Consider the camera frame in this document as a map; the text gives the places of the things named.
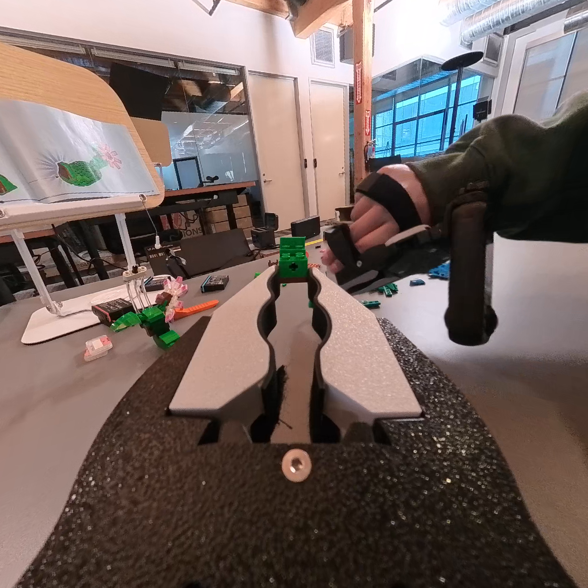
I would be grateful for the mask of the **black rectangular box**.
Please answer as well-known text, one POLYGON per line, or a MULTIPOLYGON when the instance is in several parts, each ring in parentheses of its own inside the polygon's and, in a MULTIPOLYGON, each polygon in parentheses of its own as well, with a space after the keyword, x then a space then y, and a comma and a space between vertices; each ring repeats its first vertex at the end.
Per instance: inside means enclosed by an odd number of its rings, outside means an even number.
POLYGON ((318 236, 320 234, 320 217, 314 215, 293 221, 290 224, 290 233, 293 238, 309 239, 318 236))

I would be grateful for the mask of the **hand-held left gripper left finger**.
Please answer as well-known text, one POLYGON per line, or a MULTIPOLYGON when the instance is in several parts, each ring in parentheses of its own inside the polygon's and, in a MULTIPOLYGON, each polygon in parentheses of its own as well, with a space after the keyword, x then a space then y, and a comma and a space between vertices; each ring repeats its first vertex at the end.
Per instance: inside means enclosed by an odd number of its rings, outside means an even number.
POLYGON ((172 415, 256 420, 279 413, 269 334, 280 293, 270 266, 213 313, 169 405, 172 415))

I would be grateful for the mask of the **large glass window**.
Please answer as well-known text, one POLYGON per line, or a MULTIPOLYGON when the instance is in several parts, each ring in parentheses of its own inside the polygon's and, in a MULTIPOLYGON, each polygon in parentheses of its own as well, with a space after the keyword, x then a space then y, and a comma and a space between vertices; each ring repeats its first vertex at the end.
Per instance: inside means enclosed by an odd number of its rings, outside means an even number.
POLYGON ((489 99, 495 78, 473 68, 462 73, 453 116, 458 71, 419 57, 372 79, 371 138, 376 158, 402 160, 442 152, 476 124, 473 107, 489 99))

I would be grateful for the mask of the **wooden edged desk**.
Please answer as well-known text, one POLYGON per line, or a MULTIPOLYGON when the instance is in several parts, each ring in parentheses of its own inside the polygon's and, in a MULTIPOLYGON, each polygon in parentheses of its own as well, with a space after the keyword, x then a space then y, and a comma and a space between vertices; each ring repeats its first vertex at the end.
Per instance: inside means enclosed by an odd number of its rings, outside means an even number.
MULTIPOLYGON (((203 187, 166 190, 164 200, 159 206, 149 210, 151 216, 170 216, 188 210, 204 210, 220 205, 232 205, 238 202, 238 195, 246 189, 255 187, 255 181, 210 184, 203 187)), ((229 219, 232 229, 235 220, 229 219)))

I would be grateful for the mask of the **black soft case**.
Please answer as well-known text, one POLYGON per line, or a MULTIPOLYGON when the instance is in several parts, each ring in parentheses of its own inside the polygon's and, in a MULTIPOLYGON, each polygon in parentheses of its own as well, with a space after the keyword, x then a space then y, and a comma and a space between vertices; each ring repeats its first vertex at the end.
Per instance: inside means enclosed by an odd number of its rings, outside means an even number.
POLYGON ((145 248, 155 275, 189 279, 207 275, 254 260, 254 253, 242 229, 213 233, 145 248))

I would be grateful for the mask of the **silver air ducts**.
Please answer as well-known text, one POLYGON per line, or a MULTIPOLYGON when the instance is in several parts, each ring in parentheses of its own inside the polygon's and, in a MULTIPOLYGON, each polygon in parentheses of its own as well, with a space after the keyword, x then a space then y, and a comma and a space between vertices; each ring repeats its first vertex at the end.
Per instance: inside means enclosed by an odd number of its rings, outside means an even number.
POLYGON ((470 49, 480 39, 502 32, 527 18, 547 11, 559 13, 582 1, 439 1, 437 15, 443 26, 460 23, 459 43, 470 49))

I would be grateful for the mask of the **instruction booklet on stand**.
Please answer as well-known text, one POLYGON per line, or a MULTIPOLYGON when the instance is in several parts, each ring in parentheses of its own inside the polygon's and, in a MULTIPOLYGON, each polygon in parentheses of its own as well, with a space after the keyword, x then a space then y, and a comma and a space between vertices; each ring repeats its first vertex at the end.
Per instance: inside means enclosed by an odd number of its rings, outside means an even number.
POLYGON ((126 214, 147 212, 159 205, 164 200, 165 189, 121 99, 94 73, 2 43, 1 100, 3 99, 54 107, 95 121, 126 127, 158 189, 157 194, 147 196, 115 196, 53 204, 1 203, 1 235, 9 235, 13 239, 40 295, 41 308, 33 312, 21 338, 23 344, 34 345, 96 325, 98 318, 91 311, 89 295, 64 303, 51 298, 26 246, 24 232, 49 224, 113 215, 128 270, 136 265, 136 261, 126 225, 126 214))

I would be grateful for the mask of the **glass office partition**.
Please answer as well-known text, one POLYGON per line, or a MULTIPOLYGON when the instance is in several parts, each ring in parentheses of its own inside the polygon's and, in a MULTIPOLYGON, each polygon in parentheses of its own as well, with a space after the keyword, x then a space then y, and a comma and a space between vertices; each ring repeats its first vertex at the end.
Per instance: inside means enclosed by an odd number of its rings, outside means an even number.
POLYGON ((108 84, 114 63, 166 78, 153 119, 169 135, 171 163, 159 169, 167 190, 257 180, 242 67, 8 28, 1 41, 90 70, 108 84))

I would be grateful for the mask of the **pile of teal lego pieces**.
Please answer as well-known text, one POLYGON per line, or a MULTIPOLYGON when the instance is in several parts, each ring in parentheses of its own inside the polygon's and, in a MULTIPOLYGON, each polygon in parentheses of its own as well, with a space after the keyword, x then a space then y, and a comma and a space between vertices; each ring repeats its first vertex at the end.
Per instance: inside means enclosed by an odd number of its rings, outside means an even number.
POLYGON ((398 294, 398 286, 391 282, 368 291, 370 298, 360 299, 360 303, 367 309, 378 310, 382 305, 382 297, 392 298, 398 294))

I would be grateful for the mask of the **green lego model pink flower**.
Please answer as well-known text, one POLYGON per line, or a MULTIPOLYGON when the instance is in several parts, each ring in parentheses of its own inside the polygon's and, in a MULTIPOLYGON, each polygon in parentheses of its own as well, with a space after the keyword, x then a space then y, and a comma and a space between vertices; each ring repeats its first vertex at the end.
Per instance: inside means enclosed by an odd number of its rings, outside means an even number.
POLYGON ((180 298, 187 292, 182 277, 168 277, 164 280, 164 288, 159 292, 151 307, 142 313, 129 312, 115 321, 110 330, 120 332, 129 327, 140 326, 153 339, 158 348, 167 350, 180 338, 171 329, 174 310, 181 307, 180 298))

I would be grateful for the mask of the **white wall vent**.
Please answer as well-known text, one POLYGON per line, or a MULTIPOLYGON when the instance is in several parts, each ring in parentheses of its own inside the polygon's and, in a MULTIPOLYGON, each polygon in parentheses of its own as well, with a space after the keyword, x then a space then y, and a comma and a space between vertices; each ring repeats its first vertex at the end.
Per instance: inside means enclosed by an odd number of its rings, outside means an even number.
POLYGON ((311 62, 313 65, 334 68, 334 30, 323 27, 312 33, 311 62))

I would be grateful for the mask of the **white door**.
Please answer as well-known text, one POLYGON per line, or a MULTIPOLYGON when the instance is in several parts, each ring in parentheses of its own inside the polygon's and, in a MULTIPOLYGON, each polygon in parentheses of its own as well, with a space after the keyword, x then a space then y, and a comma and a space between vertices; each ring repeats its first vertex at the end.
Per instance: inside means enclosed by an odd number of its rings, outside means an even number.
POLYGON ((321 221, 333 220, 349 202, 349 105, 347 85, 309 83, 316 205, 321 221))
POLYGON ((264 210, 285 231, 305 217, 295 81, 249 73, 248 89, 264 210))

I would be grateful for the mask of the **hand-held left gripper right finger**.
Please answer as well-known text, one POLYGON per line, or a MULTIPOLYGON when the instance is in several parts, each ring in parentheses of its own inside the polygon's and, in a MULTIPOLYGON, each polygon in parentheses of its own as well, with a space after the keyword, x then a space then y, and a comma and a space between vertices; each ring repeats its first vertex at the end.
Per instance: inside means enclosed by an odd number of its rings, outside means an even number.
POLYGON ((376 316, 317 268, 309 275, 314 285, 322 413, 332 422, 420 417, 420 404, 376 316))

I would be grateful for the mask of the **light wooden board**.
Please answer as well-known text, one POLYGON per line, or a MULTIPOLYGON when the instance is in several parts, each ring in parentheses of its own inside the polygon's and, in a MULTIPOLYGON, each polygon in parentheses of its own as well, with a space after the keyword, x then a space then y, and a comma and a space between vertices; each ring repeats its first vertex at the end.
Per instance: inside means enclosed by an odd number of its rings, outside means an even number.
POLYGON ((167 126, 152 119, 130 117, 152 163, 167 167, 172 164, 171 142, 167 126))

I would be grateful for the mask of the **black charging dock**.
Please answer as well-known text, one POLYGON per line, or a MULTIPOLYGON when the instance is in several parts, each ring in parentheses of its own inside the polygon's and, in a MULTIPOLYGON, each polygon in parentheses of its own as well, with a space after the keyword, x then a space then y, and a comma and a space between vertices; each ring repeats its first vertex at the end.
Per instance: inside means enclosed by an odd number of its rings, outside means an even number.
POLYGON ((279 228, 279 216, 266 212, 263 216, 263 226, 251 229, 252 244, 260 250, 276 248, 275 233, 279 228))

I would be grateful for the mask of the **green brown lego block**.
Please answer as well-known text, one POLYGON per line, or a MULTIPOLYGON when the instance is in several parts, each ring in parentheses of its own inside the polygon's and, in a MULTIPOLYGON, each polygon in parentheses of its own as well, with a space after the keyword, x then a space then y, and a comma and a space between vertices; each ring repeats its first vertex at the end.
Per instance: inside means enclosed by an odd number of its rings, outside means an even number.
POLYGON ((308 261, 305 237, 282 237, 277 264, 280 283, 306 282, 308 261))

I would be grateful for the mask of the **stack of cardboard boxes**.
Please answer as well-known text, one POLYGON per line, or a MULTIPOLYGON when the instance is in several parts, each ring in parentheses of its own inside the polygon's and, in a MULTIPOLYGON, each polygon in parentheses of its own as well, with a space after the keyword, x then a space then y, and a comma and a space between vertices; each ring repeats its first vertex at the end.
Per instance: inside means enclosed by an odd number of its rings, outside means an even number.
POLYGON ((227 232, 232 229, 229 219, 235 220, 235 228, 241 229, 246 238, 251 237, 253 229, 248 191, 238 195, 238 202, 232 205, 220 205, 214 208, 188 210, 175 213, 174 227, 180 229, 184 238, 227 232))

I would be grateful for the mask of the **wooden post red signs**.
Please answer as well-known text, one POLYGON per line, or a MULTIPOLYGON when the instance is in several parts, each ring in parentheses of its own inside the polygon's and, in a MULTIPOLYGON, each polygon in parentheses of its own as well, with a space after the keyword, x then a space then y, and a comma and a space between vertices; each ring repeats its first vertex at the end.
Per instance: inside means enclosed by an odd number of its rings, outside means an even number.
POLYGON ((353 1, 354 186, 369 173, 374 1, 353 1))

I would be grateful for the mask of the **orange lego brick separator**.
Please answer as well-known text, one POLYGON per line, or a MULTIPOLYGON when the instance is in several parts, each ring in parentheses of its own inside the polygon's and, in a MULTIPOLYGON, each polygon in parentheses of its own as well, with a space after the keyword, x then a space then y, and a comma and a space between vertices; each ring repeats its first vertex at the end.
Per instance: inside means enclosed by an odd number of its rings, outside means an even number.
POLYGON ((198 313, 202 313, 202 312, 206 312, 212 309, 215 309, 217 307, 217 305, 219 304, 219 301, 217 299, 215 300, 210 300, 198 305, 194 305, 194 306, 190 306, 190 307, 177 307, 174 310, 174 314, 173 314, 173 320, 179 320, 182 318, 187 318, 189 316, 198 314, 198 313))

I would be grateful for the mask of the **person's right forearm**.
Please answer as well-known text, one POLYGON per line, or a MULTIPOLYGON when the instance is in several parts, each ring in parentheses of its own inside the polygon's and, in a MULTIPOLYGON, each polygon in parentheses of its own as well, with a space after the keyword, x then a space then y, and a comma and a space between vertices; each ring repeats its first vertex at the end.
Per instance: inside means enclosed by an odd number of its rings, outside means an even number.
POLYGON ((408 167, 435 222, 462 189, 483 183, 489 225, 502 238, 587 243, 587 92, 544 121, 489 119, 408 167))

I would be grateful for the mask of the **person's right hand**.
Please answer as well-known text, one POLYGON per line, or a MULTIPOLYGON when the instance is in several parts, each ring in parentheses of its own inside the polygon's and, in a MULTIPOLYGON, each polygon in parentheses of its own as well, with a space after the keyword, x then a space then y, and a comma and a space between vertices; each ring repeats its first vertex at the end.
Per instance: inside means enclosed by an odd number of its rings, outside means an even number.
MULTIPOLYGON (((378 170, 377 174, 393 181, 393 190, 388 201, 397 201, 402 189, 410 197, 420 221, 417 224, 431 224, 432 213, 424 188, 414 170, 405 164, 389 165, 378 170)), ((360 192, 355 193, 355 206, 351 213, 350 236, 359 252, 382 245, 401 232, 397 219, 381 203, 360 192)))

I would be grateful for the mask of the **black round standing lamp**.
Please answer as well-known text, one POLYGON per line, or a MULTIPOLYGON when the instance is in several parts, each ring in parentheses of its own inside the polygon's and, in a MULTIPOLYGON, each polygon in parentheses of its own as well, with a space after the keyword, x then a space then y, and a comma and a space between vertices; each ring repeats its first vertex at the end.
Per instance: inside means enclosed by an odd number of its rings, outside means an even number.
POLYGON ((446 72, 457 71, 456 88, 454 92, 452 117, 449 132, 449 145, 454 141, 455 128, 459 109, 460 90, 463 79, 463 72, 468 68, 483 59, 484 53, 482 51, 470 51, 461 55, 457 55, 448 59, 442 64, 442 70, 446 72))

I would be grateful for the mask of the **pink white lego piece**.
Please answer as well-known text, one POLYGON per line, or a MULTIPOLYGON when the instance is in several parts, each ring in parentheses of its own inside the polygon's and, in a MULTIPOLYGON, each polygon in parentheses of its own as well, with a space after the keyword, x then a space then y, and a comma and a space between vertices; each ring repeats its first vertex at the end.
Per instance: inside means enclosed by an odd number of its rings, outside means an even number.
POLYGON ((113 344, 109 336, 102 335, 85 343, 84 361, 90 362, 104 357, 112 349, 113 344))

